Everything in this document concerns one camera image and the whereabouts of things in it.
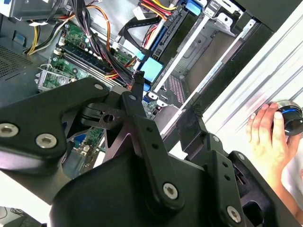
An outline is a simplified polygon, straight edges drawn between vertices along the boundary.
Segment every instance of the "motherboard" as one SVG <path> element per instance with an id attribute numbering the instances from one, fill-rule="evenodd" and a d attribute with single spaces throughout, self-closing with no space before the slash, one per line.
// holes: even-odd
<path id="1" fill-rule="evenodd" d="M 114 57 L 122 64 L 127 64 L 133 58 L 129 53 L 115 51 Z M 44 92 L 71 82 L 92 77 L 100 80 L 111 89 L 113 86 L 126 84 L 119 78 L 107 79 L 106 72 L 110 71 L 108 62 L 102 61 L 90 48 L 89 39 L 81 29 L 69 22 L 65 24 L 56 49 L 47 64 L 40 66 L 41 72 L 37 74 L 38 90 Z M 147 118 L 153 119 L 159 108 L 156 102 L 142 101 Z M 72 176 L 82 174 L 92 168 L 98 152 L 104 152 L 99 146 L 103 130 L 91 129 L 88 133 L 75 137 L 72 141 L 74 147 L 72 154 L 77 163 L 77 170 L 69 170 Z"/>

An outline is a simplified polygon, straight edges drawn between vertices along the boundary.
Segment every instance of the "black metal bracket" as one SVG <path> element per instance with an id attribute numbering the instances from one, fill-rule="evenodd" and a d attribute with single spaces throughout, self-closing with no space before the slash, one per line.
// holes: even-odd
<path id="1" fill-rule="evenodd" d="M 181 185 L 155 122 L 146 118 L 141 103 L 143 83 L 143 74 L 137 74 L 132 91 L 117 96 L 95 79 L 82 79 L 0 109 L 0 122 L 19 129 L 15 136 L 0 138 L 0 168 L 51 174 L 61 164 L 67 139 L 91 127 L 103 128 L 108 145 L 106 160 L 130 151 L 137 155 L 138 172 L 146 172 L 141 179 L 147 178 L 149 183 L 144 190 L 149 206 L 180 210 L 184 206 Z M 37 145 L 35 140 L 43 133 L 54 138 L 53 147 Z M 178 188 L 176 198 L 164 193 L 165 183 Z"/>
<path id="2" fill-rule="evenodd" d="M 237 226 L 246 226 L 233 165 L 219 138 L 206 130 L 202 118 L 195 114 L 193 107 L 183 113 L 177 128 L 182 149 L 188 153 L 186 160 L 203 166 L 208 173 L 211 219 L 218 226 L 234 226 L 235 222 Z M 231 212 L 235 210 L 237 214 L 233 216 Z"/>

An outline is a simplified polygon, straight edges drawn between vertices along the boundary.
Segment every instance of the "red wire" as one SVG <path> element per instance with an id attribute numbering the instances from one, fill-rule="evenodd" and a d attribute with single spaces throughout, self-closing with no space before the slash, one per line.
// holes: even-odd
<path id="1" fill-rule="evenodd" d="M 171 12 L 166 11 L 166 10 L 164 10 L 164 9 L 161 9 L 160 7 L 158 7 L 158 6 L 154 5 L 154 4 L 152 4 L 152 3 L 149 2 L 148 0 L 142 0 L 142 1 L 144 1 L 144 2 L 147 3 L 148 5 L 152 6 L 152 7 L 155 8 L 156 10 L 160 11 L 161 13 L 165 13 L 165 14 L 171 15 Z"/>
<path id="2" fill-rule="evenodd" d="M 151 33 L 149 33 L 149 34 L 147 35 L 146 40 L 145 40 L 144 47 L 146 47 L 146 45 L 147 45 L 147 43 L 148 43 L 148 41 L 149 41 L 149 39 L 150 39 L 150 36 L 151 36 Z"/>

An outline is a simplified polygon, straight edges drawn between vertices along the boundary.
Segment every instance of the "ventilation grille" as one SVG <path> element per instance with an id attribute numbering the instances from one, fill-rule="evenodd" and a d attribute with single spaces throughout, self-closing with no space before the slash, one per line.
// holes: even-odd
<path id="1" fill-rule="evenodd" d="M 0 79 L 31 64 L 32 62 L 0 45 Z"/>
<path id="2" fill-rule="evenodd" d="M 181 83 L 178 79 L 173 76 L 169 76 L 169 88 L 170 90 L 177 96 L 177 100 L 179 103 L 184 103 L 184 98 L 182 94 Z"/>

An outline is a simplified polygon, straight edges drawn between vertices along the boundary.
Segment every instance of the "white surface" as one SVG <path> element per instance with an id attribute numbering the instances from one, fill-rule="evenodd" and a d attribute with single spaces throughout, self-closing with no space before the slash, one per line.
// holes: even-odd
<path id="1" fill-rule="evenodd" d="M 1 171 L 0 182 L 0 206 L 21 209 L 40 223 L 47 223 L 49 204 Z"/>
<path id="2" fill-rule="evenodd" d="M 303 87 L 303 3 L 204 113 L 227 152 L 247 153 L 245 125 L 263 103 L 296 98 Z"/>
<path id="3" fill-rule="evenodd" d="M 4 207 L 0 207 L 0 227 L 3 227 L 5 224 L 19 218 L 20 216 L 18 214 L 14 214 L 10 212 L 10 208 L 6 207 L 6 211 Z"/>

